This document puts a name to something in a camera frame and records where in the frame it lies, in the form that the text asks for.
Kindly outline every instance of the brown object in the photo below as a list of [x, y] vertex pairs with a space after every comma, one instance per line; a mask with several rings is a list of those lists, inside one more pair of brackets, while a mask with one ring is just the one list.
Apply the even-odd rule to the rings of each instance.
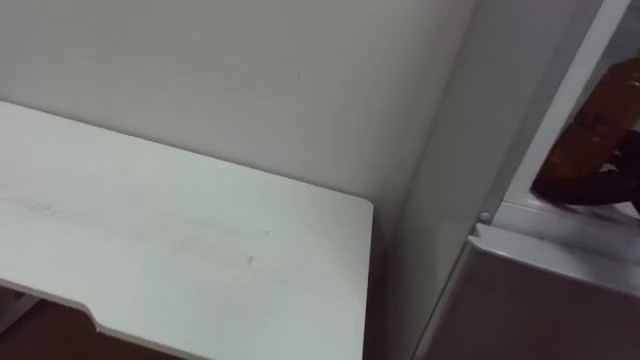
[[562, 133], [540, 179], [597, 174], [640, 118], [640, 59], [612, 65]]

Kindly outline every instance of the white cabinet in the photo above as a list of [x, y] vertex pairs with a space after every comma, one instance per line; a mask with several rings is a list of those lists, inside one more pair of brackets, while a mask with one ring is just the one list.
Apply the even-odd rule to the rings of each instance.
[[[524, 2], [517, 3], [519, 5], [513, 6], [520, 10], [526, 8]], [[544, 3], [549, 14], [552, 9], [559, 10], [557, 4]], [[401, 241], [414, 247], [422, 246], [423, 251], [441, 251], [441, 248], [457, 241], [453, 246], [461, 250], [450, 250], [454, 255], [444, 262], [441, 258], [432, 260], [427, 255], [422, 256], [422, 263], [418, 263], [419, 256], [412, 257], [402, 251], [397, 256], [397, 259], [409, 260], [411, 265], [405, 264], [404, 267], [413, 266], [413, 271], [430, 268], [446, 274], [443, 281], [435, 284], [418, 284], [419, 277], [415, 276], [415, 283], [409, 282], [411, 285], [403, 288], [406, 293], [422, 294], [422, 309], [426, 309], [422, 310], [420, 320], [406, 321], [399, 326], [406, 331], [404, 336], [424, 330], [417, 350], [411, 355], [414, 359], [598, 359], [607, 350], [616, 354], [612, 355], [616, 359], [634, 359], [639, 355], [632, 339], [640, 328], [633, 325], [635, 322], [623, 319], [625, 313], [634, 321], [640, 315], [637, 312], [640, 306], [640, 216], [629, 204], [600, 208], [554, 206], [530, 191], [561, 130], [582, 105], [603, 71], [612, 63], [633, 57], [640, 48], [640, 1], [604, 0], [573, 5], [571, 15], [564, 20], [551, 15], [536, 18], [540, 26], [552, 27], [558, 21], [565, 29], [564, 33], [559, 33], [564, 37], [558, 35], [561, 39], [556, 43], [557, 47], [549, 50], [550, 57], [527, 53], [538, 56], [536, 60], [547, 61], [542, 74], [536, 79], [537, 83], [519, 84], [497, 79], [493, 83], [479, 84], [477, 79], [482, 75], [470, 75], [474, 72], [470, 67], [466, 73], [457, 70], [457, 76], [464, 81], [455, 87], [454, 72], [454, 90], [445, 96], [444, 110], [441, 109], [441, 118], [436, 121], [457, 122], [458, 129], [473, 128], [472, 120], [448, 118], [449, 113], [456, 111], [463, 116], [464, 111], [482, 111], [482, 115], [492, 114], [499, 120], [475, 119], [490, 129], [477, 132], [475, 137], [472, 132], [458, 138], [476, 145], [478, 154], [467, 149], [458, 152], [457, 162], [454, 158], [446, 159], [452, 167], [475, 166], [478, 173], [475, 178], [472, 172], [460, 169], [447, 176], [449, 181], [458, 181], [457, 186], [472, 188], [460, 190], [468, 196], [466, 204], [474, 206], [472, 210], [460, 210], [460, 205], [457, 212], [450, 211], [446, 205], [442, 206], [445, 202], [437, 196], [430, 199], [436, 199], [438, 206], [427, 203], [426, 197], [420, 201], [409, 200], [409, 203], [412, 200], [415, 203], [414, 211], [410, 211], [405, 219]], [[489, 2], [479, 5], [478, 11], [479, 14], [490, 11], [496, 14], [505, 10], [504, 6]], [[524, 19], [517, 22], [522, 24], [539, 14], [523, 12], [520, 15]], [[489, 20], [476, 25], [477, 31], [485, 29], [491, 33], [486, 29], [492, 29], [492, 34], [496, 34], [498, 28]], [[538, 36], [543, 34], [542, 30], [527, 26], [518, 29], [514, 25], [513, 29], [516, 39], [522, 39], [529, 31]], [[492, 40], [509, 45], [516, 51], [509, 39], [496, 35]], [[544, 41], [547, 44], [554, 42], [551, 38]], [[492, 46], [490, 42], [490, 39], [470, 41], [477, 47]], [[476, 61], [483, 59], [479, 52], [469, 51], [468, 54]], [[514, 66], [521, 71], [532, 67], [525, 61], [514, 64], [508, 56], [495, 57], [492, 66]], [[487, 91], [493, 90], [498, 99], [491, 99], [496, 103], [484, 104], [492, 110], [465, 103], [464, 100], [468, 99], [460, 97], [460, 94], [465, 94], [464, 85], [484, 85]], [[507, 119], [500, 119], [498, 100], [504, 100], [506, 108], [513, 106], [509, 103], [510, 95], [504, 93], [505, 89], [521, 93], [527, 87], [534, 90], [527, 98], [529, 103], [522, 106], [521, 115], [511, 119], [515, 125], [509, 124]], [[446, 134], [447, 128], [443, 124], [442, 129], [445, 130], [441, 133]], [[449, 141], [450, 145], [462, 145], [453, 139], [455, 137], [449, 136], [442, 143]], [[491, 150], [498, 146], [500, 151]], [[445, 146], [439, 149], [444, 152]], [[429, 159], [429, 154], [425, 156], [427, 160], [420, 171], [424, 173], [423, 181], [428, 182], [428, 174], [437, 173], [441, 167]], [[443, 179], [439, 185], [438, 191], [444, 193], [455, 189]], [[415, 193], [436, 191], [421, 190], [420, 186], [419, 183], [414, 184]], [[440, 215], [437, 224], [432, 224], [429, 218], [420, 219], [421, 213], [439, 209], [445, 214]], [[475, 221], [486, 225], [474, 227]], [[443, 222], [450, 225], [448, 232], [441, 231], [444, 230]], [[466, 227], [465, 230], [471, 233], [467, 241], [462, 240], [464, 237], [457, 232], [463, 231], [460, 227]], [[401, 274], [397, 275], [398, 278], [412, 277], [406, 271], [397, 273]], [[527, 290], [527, 284], [535, 291]], [[502, 308], [492, 304], [502, 304]], [[425, 324], [424, 328], [418, 327], [419, 322]], [[610, 336], [599, 335], [602, 332]], [[410, 357], [405, 353], [403, 358]]]

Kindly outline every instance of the white shelf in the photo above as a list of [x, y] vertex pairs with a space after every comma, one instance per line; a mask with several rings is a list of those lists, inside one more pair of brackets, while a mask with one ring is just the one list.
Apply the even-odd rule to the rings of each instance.
[[491, 225], [640, 266], [640, 221], [626, 220], [630, 222], [611, 221], [610, 218], [551, 206], [538, 209], [503, 202]]
[[640, 268], [503, 229], [478, 225], [480, 251], [606, 289], [640, 297]]

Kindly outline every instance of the white desk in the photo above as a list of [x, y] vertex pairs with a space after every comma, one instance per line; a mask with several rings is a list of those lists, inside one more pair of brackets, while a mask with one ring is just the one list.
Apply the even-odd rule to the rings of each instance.
[[0, 103], [0, 285], [178, 356], [361, 359], [372, 211]]

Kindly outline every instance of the brown floor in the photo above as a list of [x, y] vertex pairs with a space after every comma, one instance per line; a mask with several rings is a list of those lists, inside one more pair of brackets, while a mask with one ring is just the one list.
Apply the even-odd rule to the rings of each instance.
[[2, 360], [176, 360], [101, 333], [84, 313], [40, 301], [0, 335]]

